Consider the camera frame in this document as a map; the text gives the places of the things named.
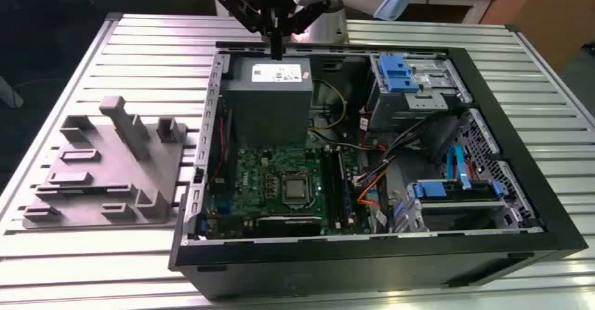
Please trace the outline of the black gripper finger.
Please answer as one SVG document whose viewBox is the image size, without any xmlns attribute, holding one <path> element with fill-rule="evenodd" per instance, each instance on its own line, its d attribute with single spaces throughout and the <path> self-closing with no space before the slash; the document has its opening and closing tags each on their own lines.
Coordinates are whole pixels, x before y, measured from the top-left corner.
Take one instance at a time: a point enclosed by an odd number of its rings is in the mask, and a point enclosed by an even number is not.
<svg viewBox="0 0 595 310">
<path fill-rule="evenodd" d="M 283 59 L 285 39 L 301 34 L 321 15 L 321 2 L 304 6 L 299 11 L 279 10 L 277 16 L 277 60 Z"/>
<path fill-rule="evenodd" d="M 232 14 L 236 20 L 241 23 L 244 28 L 251 33 L 260 33 L 263 40 L 269 44 L 271 59 L 277 60 L 277 20 L 275 11 L 269 8 L 263 8 L 256 12 L 247 7 L 247 13 L 236 12 L 235 4 L 239 0 L 217 0 L 227 11 Z"/>
</svg>

